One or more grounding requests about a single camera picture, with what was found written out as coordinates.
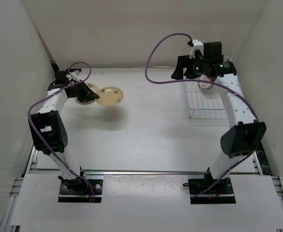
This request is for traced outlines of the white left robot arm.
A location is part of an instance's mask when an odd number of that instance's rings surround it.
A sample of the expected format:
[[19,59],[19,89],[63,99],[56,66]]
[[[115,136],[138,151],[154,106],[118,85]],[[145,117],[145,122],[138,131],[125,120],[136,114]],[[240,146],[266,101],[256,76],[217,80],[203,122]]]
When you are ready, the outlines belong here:
[[41,108],[35,114],[28,113],[30,131],[35,149],[48,155],[60,169],[62,184],[84,194],[91,185],[82,168],[74,163],[65,149],[68,135],[60,113],[69,98],[88,103],[99,99],[99,95],[78,79],[77,74],[56,71],[55,80],[48,86],[47,97],[39,102]]

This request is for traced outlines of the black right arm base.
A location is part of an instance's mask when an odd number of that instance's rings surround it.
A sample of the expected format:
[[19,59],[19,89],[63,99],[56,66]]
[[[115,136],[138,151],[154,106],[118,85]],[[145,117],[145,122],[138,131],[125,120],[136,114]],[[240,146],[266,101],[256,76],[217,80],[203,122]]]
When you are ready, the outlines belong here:
[[209,170],[202,178],[189,178],[183,183],[189,189],[191,204],[235,204],[231,178],[213,179]]

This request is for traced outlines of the cream plate with dark print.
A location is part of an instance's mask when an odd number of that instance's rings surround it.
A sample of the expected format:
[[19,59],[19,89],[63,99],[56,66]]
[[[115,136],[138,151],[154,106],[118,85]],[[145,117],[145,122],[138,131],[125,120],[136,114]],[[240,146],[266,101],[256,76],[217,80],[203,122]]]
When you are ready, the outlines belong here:
[[87,86],[90,90],[92,90],[95,94],[97,94],[97,93],[99,92],[99,88],[98,88],[95,84],[90,83],[90,82],[86,82],[85,84],[86,84],[86,86]]

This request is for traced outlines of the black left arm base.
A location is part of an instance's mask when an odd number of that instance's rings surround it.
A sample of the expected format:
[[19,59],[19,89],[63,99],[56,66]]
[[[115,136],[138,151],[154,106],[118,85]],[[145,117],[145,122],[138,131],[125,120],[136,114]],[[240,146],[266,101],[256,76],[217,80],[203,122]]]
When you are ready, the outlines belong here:
[[58,195],[59,203],[101,203],[103,194],[103,180],[89,179],[93,188],[82,187],[80,190],[69,189],[66,185],[61,183]]

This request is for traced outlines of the small cream printed plate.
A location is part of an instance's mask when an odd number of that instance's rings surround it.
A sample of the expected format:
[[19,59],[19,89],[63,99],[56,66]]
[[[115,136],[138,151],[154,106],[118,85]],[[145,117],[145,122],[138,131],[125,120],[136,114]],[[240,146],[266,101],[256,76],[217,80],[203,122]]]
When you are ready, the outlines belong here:
[[114,106],[124,99],[123,91],[118,87],[103,87],[98,91],[95,101],[101,106]]

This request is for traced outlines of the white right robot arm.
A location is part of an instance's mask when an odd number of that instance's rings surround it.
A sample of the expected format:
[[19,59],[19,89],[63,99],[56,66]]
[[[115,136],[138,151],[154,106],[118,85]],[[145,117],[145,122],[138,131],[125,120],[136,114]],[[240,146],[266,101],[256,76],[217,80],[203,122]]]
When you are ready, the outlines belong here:
[[209,78],[219,93],[229,121],[229,130],[220,139],[220,155],[209,168],[211,177],[204,180],[204,189],[215,193],[221,188],[220,179],[227,178],[234,166],[255,151],[266,132],[266,125],[258,121],[244,99],[233,62],[224,60],[222,43],[193,40],[188,45],[192,48],[190,54],[178,57],[171,78],[200,82],[203,81],[201,76]]

